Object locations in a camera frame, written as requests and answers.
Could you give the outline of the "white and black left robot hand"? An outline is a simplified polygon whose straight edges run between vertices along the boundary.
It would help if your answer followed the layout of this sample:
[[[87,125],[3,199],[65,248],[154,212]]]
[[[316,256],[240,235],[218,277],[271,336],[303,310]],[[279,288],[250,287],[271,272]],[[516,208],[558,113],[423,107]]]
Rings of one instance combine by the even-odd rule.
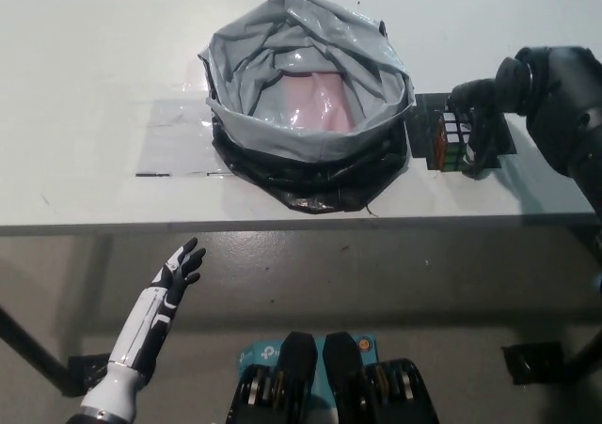
[[[136,397],[151,380],[188,286],[206,254],[192,238],[179,247],[138,296],[109,356],[103,379],[84,396],[70,423],[132,423]]]

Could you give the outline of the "dark right robot hand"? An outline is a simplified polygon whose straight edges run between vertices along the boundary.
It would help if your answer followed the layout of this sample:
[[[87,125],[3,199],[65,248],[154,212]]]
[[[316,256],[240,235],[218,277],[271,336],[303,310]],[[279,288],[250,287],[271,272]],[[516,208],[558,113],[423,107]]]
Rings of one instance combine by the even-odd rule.
[[[465,176],[478,178],[496,148],[499,125],[505,112],[514,112],[531,93],[531,68],[506,57],[493,78],[477,79],[454,87],[447,107],[469,119],[471,130],[461,162]]]

